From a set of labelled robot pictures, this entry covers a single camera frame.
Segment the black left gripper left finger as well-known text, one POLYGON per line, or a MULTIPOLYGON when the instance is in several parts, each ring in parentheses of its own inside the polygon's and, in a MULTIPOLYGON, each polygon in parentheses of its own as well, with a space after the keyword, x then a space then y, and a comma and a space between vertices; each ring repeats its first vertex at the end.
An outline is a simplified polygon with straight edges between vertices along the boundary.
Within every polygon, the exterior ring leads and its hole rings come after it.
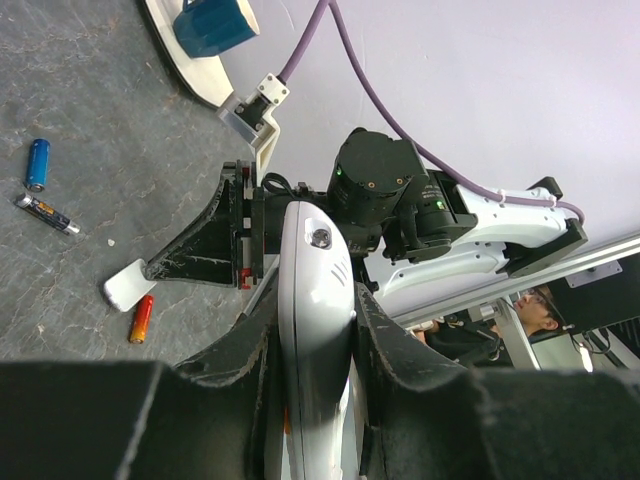
POLYGON ((222 338, 160 361, 1 366, 5 479, 277 479, 284 395, 270 269, 222 338))

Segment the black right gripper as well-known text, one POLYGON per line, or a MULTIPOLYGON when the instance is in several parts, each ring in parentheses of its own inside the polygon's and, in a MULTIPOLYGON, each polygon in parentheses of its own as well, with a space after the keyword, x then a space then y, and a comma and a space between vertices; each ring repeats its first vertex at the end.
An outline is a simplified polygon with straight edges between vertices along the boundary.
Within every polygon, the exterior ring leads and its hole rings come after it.
POLYGON ((186 281, 249 289, 264 276, 265 257, 281 250, 284 214, 293 201, 328 206, 327 194, 249 162, 227 162, 201 213, 143 267, 149 281, 186 281))

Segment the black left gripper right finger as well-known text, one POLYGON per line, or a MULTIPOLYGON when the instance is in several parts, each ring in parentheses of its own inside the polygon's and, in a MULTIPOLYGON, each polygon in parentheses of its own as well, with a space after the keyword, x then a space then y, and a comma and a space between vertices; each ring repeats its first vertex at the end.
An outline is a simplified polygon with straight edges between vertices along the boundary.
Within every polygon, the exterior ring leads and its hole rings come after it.
POLYGON ((637 371, 467 369, 354 297, 362 477, 638 477, 637 371))

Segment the white battery cover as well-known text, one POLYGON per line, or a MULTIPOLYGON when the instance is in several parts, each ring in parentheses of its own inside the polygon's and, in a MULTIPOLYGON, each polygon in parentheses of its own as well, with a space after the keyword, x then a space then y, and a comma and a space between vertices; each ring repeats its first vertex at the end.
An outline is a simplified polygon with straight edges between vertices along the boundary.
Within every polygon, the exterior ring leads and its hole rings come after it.
POLYGON ((145 277, 146 262, 137 259, 110 277, 103 286, 108 302, 120 312, 129 312, 157 285, 145 277))

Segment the white remote control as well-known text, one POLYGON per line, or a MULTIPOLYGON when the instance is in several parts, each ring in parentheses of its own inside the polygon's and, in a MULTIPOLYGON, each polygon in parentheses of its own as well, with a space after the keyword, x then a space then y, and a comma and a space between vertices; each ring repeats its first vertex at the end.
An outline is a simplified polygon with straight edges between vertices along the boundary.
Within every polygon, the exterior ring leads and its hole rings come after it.
POLYGON ((280 249, 278 326, 294 479, 342 476, 354 315, 354 278, 342 234, 319 207, 291 202, 280 249))

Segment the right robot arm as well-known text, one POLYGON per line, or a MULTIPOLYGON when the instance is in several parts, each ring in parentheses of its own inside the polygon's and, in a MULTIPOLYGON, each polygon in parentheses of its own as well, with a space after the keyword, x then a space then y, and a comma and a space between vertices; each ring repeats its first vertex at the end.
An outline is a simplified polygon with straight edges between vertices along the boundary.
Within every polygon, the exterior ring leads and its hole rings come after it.
POLYGON ((226 163, 209 204, 142 275, 250 288, 264 274, 264 257, 281 251, 286 209, 304 203, 333 221, 346 243, 346 271, 378 296, 466 273, 521 278, 587 241, 561 195, 551 177, 513 202, 477 194, 427 169, 410 141, 358 128, 323 191, 259 175, 248 162, 226 163))

